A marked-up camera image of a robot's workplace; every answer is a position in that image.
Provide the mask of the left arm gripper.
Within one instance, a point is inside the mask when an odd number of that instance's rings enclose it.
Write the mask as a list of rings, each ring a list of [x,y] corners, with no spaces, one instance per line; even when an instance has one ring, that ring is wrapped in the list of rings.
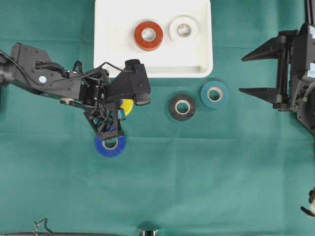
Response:
[[[96,137],[106,141],[124,135],[120,120],[126,119],[118,99],[106,98],[105,87],[110,84],[109,72],[101,70],[84,78],[80,90],[84,116]]]

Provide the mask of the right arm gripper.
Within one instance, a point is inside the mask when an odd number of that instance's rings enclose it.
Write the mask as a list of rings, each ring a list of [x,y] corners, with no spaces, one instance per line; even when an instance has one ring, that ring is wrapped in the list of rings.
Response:
[[[247,95],[272,103],[279,111],[315,111],[315,26],[303,24],[294,36],[278,35],[251,51],[241,61],[279,59],[288,56],[290,80],[285,84],[288,98],[282,102],[277,88],[239,88]]]

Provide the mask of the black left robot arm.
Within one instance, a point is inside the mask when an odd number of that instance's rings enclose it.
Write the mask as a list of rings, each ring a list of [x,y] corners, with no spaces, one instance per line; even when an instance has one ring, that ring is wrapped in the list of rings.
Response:
[[[96,136],[103,141],[124,135],[121,99],[109,96],[106,87],[112,82],[102,66],[84,72],[82,62],[76,61],[69,71],[51,61],[45,50],[16,43],[10,55],[0,53],[0,85],[9,84],[82,109]]]

